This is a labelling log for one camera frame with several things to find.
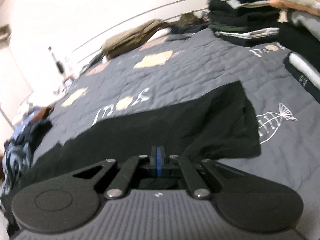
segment small logo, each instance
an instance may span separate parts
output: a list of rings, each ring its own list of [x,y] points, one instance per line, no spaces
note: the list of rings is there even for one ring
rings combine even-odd
[[[164,196],[164,194],[163,193],[161,193],[161,192],[157,192],[157,193],[155,193],[155,197],[163,197]]]

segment stack of folded clothes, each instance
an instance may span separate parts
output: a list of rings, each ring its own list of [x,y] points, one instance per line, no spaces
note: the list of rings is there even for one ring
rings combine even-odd
[[[226,41],[244,47],[276,40],[280,10],[268,0],[208,0],[209,27]]]
[[[285,68],[320,103],[320,17],[289,9],[287,18],[278,35],[278,42],[292,50]]]

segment tan patch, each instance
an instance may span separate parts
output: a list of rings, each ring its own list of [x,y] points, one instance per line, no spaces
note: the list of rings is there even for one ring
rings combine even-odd
[[[149,49],[149,48],[151,48],[152,46],[155,46],[155,45],[164,43],[167,38],[168,38],[168,36],[164,36],[164,37],[161,37],[161,38],[156,39],[156,40],[154,40],[154,41],[147,42],[147,43],[144,44],[139,50]]]
[[[99,64],[98,66],[96,66],[94,69],[90,70],[86,76],[91,76],[93,74],[96,74],[96,73],[99,73],[101,72],[102,70],[104,70],[106,68],[106,66],[109,65],[109,61],[106,62],[106,63],[102,63],[102,64]]]
[[[120,110],[127,109],[127,107],[130,105],[130,103],[132,102],[132,100],[133,100],[132,97],[122,98],[122,99],[119,100],[118,103],[116,104],[116,110],[117,110],[117,111],[120,111]]]
[[[277,50],[279,50],[279,48],[278,48],[277,46],[275,46],[275,45],[268,45],[268,46],[265,46],[265,48],[266,48],[267,50],[271,50],[271,51],[277,51]]]
[[[72,95],[68,97],[66,101],[64,101],[61,106],[62,107],[67,107],[70,106],[74,101],[76,101],[77,98],[80,96],[84,95],[86,93],[88,88],[80,88],[76,92],[74,92]]]
[[[147,55],[143,60],[137,63],[133,68],[153,67],[155,65],[164,65],[164,63],[172,56],[173,50],[161,52],[158,54]]]

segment embroidered fish skeleton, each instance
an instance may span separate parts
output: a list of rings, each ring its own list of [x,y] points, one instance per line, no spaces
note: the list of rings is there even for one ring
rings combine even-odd
[[[258,133],[262,139],[260,144],[267,142],[274,136],[283,119],[297,121],[297,119],[293,117],[292,112],[282,103],[279,103],[279,113],[266,112],[265,114],[257,115],[257,119],[260,125]]]

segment door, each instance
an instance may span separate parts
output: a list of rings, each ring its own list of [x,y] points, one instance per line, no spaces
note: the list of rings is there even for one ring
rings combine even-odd
[[[0,107],[10,121],[17,115],[23,100],[32,93],[32,89],[20,72],[7,43],[0,42]],[[0,114],[0,152],[3,143],[13,133],[13,129]]]

